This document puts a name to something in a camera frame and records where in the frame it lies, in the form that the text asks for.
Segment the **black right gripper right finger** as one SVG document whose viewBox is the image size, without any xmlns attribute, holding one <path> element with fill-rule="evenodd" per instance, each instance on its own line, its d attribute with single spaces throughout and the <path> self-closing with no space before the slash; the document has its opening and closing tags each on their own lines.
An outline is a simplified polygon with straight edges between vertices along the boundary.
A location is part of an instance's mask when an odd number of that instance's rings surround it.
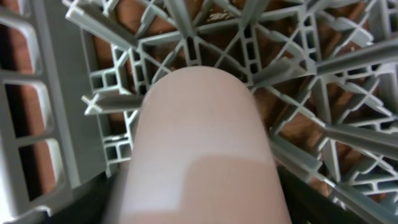
<svg viewBox="0 0 398 224">
<path fill-rule="evenodd" d="M 293 224 L 366 224 L 365 220 L 338 207 L 285 167 L 279 166 L 277 172 Z"/>
</svg>

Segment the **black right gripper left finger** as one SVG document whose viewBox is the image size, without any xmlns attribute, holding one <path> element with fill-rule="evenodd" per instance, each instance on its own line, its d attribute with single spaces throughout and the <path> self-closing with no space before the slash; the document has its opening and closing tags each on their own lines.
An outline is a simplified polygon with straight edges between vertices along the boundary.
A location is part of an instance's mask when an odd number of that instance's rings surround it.
<svg viewBox="0 0 398 224">
<path fill-rule="evenodd" d="M 111 194 L 119 174 L 109 178 L 102 175 L 86 194 L 54 216 L 40 224 L 100 224 L 104 222 Z"/>
</svg>

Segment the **pink plastic cup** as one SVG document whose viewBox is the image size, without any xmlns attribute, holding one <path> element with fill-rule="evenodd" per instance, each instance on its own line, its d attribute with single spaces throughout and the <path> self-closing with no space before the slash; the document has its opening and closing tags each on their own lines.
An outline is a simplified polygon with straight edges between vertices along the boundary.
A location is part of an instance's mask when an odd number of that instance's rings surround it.
<svg viewBox="0 0 398 224">
<path fill-rule="evenodd" d="M 248 88 L 187 67 L 146 94 L 126 176 L 105 223 L 290 223 L 267 134 Z"/>
</svg>

